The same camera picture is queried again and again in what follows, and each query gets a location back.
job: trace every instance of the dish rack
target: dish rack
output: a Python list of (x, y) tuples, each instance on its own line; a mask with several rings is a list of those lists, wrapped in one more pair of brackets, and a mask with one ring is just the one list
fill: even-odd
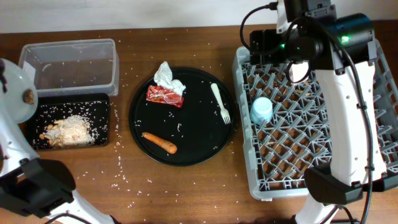
[[(377, 138), (387, 168), (398, 172), (398, 90), (377, 43), (374, 105)], [(243, 151), (250, 194), (263, 201), (308, 194), (304, 171), (331, 159), (326, 104), (315, 74), (290, 86), (287, 64), (251, 65), (245, 47), (236, 51), (232, 71), (243, 126)], [(271, 122), (254, 124), (249, 112), (260, 96), (274, 106)]]

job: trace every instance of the white cup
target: white cup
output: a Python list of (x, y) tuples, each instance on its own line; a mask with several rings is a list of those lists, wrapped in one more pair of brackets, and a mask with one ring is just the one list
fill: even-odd
[(254, 100), (250, 110), (250, 119), (253, 123), (260, 125), (262, 121), (266, 123), (272, 119), (272, 102), (266, 97), (259, 97)]

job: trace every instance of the carrot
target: carrot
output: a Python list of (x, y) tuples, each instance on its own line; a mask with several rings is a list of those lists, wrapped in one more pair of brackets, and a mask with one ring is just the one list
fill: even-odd
[(156, 145), (160, 146), (162, 149), (166, 150), (168, 153), (174, 154), (177, 152), (177, 147), (175, 144), (166, 141), (164, 139), (161, 139), (157, 137), (156, 135), (153, 135), (151, 133), (142, 133), (143, 137), (150, 140), (151, 142), (155, 143)]

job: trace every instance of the wooden table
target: wooden table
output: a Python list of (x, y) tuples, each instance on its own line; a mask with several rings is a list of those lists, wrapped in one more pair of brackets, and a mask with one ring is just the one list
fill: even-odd
[[(384, 47), (391, 70), (398, 73), (398, 22), (375, 24), (376, 36)], [(246, 34), (266, 27), (272, 26), (248, 26)], [(290, 218), (300, 210), (305, 197), (274, 199), (273, 202), (251, 197), (240, 124), (221, 153), (191, 167), (172, 167), (152, 160), (137, 147), (130, 134), (126, 118), (132, 97), (163, 61), (174, 67), (188, 66), (210, 72), (233, 93), (231, 66), (236, 49), (241, 46), (239, 27), (2, 34), (0, 57), (17, 63), (25, 44), (102, 38), (116, 42), (120, 59), (120, 92), (111, 101), (114, 103), (112, 109), (118, 110), (121, 119), (117, 122), (111, 115), (109, 145), (39, 152), (43, 159), (58, 159), (66, 164), (84, 198), (123, 223), (260, 223)], [(117, 124), (122, 139), (114, 132)], [(124, 148), (119, 146), (115, 152), (117, 141)], [(118, 166), (119, 155), (122, 169)], [(125, 175), (128, 183), (121, 176), (115, 177), (118, 174)], [(396, 223), (397, 196), (397, 190), (374, 194), (368, 223)], [(348, 207), (354, 217), (360, 218), (363, 205), (364, 200)], [(0, 217), (2, 223), (45, 221), (33, 216), (20, 217), (7, 210), (0, 210)], [(336, 219), (346, 219), (346, 214), (339, 212)]]

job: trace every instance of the white wall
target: white wall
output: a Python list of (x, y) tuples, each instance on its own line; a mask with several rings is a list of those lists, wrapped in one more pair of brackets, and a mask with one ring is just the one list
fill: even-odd
[[(0, 0), (0, 32), (238, 25), (271, 0)], [(338, 15), (363, 12), (398, 19), (398, 0), (335, 0)], [(257, 12), (248, 24), (273, 24), (276, 12)]]

